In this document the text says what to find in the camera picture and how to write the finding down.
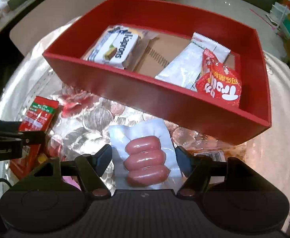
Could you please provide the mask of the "white Kaprons wafer pack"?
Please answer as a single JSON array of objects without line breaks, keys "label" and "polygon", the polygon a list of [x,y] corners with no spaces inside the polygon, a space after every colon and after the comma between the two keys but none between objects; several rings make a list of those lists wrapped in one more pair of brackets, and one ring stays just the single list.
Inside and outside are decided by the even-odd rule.
[{"label": "white Kaprons wafer pack", "polygon": [[115,25],[104,31],[96,43],[82,56],[83,60],[126,69],[132,61],[132,52],[141,37],[137,30]]}]

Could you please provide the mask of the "yellow cake packet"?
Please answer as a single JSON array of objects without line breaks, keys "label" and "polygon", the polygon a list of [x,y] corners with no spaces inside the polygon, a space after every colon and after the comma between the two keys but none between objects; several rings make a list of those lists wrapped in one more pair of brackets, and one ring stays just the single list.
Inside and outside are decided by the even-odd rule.
[{"label": "yellow cake packet", "polygon": [[138,28],[132,28],[132,29],[137,30],[137,32],[139,33],[139,35],[141,37],[141,40],[137,43],[136,47],[134,48],[134,50],[132,52],[131,64],[126,68],[127,70],[130,70],[130,71],[134,70],[134,68],[136,67],[136,65],[138,64],[140,59],[142,58],[142,55],[145,53],[145,50],[149,45],[149,42],[158,36],[157,32],[144,30],[144,29],[138,29]]}]

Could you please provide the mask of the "sausage vacuum pack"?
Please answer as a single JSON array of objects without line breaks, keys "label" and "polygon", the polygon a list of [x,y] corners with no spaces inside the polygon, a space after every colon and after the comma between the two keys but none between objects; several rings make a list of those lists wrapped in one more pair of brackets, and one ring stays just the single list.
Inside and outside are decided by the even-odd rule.
[{"label": "sausage vacuum pack", "polygon": [[110,126],[109,137],[117,189],[179,190],[183,178],[162,119]]}]

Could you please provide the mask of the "red Trolli candy bag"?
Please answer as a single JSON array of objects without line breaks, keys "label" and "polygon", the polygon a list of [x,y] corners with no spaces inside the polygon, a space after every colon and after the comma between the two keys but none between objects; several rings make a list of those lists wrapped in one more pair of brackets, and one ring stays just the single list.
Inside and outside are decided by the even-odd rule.
[{"label": "red Trolli candy bag", "polygon": [[221,63],[209,49],[202,54],[202,73],[195,83],[196,90],[213,99],[239,107],[242,82],[237,72]]}]

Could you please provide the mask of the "red jujube snack packet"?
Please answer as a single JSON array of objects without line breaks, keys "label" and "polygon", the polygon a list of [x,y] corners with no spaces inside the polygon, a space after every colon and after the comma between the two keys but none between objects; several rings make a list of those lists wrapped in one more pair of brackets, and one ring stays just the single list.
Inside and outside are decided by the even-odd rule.
[{"label": "red jujube snack packet", "polygon": [[[53,116],[58,109],[59,102],[36,96],[19,126],[19,131],[47,131]],[[10,160],[10,169],[18,179],[24,178],[34,168],[41,141],[34,145],[25,145],[22,157]]]}]

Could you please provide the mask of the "orange Korean snack bag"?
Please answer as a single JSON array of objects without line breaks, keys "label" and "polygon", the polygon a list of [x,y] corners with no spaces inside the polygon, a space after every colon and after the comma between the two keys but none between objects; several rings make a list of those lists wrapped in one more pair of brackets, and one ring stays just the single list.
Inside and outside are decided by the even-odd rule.
[{"label": "orange Korean snack bag", "polygon": [[184,148],[193,156],[206,155],[213,161],[226,162],[229,157],[244,158],[244,147],[232,146],[229,143],[194,143]]}]

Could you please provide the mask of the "white green snack packet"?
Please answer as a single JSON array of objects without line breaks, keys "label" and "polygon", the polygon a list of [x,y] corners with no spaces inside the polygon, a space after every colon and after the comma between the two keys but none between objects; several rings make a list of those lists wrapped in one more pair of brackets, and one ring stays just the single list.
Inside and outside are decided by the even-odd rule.
[{"label": "white green snack packet", "polygon": [[185,49],[156,75],[155,79],[191,89],[202,72],[202,54],[206,48],[212,51],[221,63],[230,53],[229,48],[195,32]]}]

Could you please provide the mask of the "floral pink tablecloth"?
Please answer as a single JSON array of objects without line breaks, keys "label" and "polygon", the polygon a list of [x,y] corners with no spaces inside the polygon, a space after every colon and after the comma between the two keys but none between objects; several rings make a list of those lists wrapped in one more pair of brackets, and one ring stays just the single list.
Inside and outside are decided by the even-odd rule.
[{"label": "floral pink tablecloth", "polygon": [[[150,114],[62,83],[45,61],[43,52],[70,26],[71,23],[67,23],[55,29],[34,46],[0,97],[0,120],[5,121],[21,121],[37,95],[56,99],[62,107],[71,98],[70,112],[58,112],[48,130],[49,148],[60,149],[68,160],[78,154],[94,154],[108,143],[110,125],[133,126],[152,118]],[[264,59],[271,95],[272,126],[237,146],[245,150],[241,160],[279,188],[290,202],[290,69],[268,52],[264,53]],[[165,125],[175,146],[222,142],[169,121]],[[289,225],[290,211],[284,227]]]}]

